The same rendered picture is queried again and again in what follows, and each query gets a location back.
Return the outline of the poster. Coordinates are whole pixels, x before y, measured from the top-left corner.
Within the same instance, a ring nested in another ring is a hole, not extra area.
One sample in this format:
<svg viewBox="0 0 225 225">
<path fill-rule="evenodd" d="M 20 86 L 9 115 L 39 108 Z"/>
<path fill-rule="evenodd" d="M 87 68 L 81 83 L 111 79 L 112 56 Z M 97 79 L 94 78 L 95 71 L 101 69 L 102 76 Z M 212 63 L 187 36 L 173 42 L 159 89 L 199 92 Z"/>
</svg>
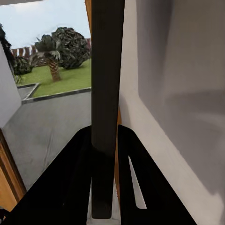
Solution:
<svg viewBox="0 0 225 225">
<path fill-rule="evenodd" d="M 112 217 L 125 0 L 91 0 L 91 217 Z"/>
</svg>

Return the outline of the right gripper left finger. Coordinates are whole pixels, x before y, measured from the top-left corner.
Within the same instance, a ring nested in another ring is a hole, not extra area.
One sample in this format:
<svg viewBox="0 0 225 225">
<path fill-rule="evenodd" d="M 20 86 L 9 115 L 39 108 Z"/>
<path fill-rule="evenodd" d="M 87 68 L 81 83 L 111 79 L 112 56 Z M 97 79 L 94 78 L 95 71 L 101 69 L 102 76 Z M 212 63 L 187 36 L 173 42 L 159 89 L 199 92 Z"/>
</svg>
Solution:
<svg viewBox="0 0 225 225">
<path fill-rule="evenodd" d="M 91 126 L 79 130 L 0 225 L 86 225 Z"/>
</svg>

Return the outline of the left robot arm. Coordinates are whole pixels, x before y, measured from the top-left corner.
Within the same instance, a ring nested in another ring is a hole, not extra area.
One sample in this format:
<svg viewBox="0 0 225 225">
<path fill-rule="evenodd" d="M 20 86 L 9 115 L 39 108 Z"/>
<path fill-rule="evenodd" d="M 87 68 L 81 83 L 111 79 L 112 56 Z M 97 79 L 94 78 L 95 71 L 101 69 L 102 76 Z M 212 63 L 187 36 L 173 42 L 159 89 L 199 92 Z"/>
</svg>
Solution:
<svg viewBox="0 0 225 225">
<path fill-rule="evenodd" d="M 9 211 L 5 210 L 3 207 L 0 206 L 0 224 L 2 223 L 4 218 L 8 216 L 9 213 Z"/>
</svg>

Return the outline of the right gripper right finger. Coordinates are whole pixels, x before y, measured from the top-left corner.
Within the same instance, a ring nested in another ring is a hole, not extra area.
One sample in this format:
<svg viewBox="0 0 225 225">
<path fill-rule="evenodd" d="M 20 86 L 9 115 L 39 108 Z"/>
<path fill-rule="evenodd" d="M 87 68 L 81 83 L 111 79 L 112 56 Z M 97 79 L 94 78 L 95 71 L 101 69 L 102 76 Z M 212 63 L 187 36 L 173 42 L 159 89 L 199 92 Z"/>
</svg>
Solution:
<svg viewBox="0 0 225 225">
<path fill-rule="evenodd" d="M 121 225 L 197 225 L 135 132 L 118 125 Z M 134 167 L 147 209 L 137 208 Z"/>
</svg>

